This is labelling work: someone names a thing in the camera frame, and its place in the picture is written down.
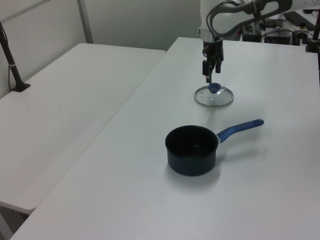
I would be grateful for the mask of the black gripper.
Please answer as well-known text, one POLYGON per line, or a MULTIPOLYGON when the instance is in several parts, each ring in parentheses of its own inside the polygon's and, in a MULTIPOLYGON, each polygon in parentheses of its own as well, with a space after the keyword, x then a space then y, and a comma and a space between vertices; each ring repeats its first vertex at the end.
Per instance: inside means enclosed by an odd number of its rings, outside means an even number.
POLYGON ((212 66, 215 65, 215 72, 221 73, 221 66, 224 60, 223 40, 218 39, 214 42, 203 42, 203 55, 206 60, 202 61, 202 74, 207 83, 212 82, 212 66))

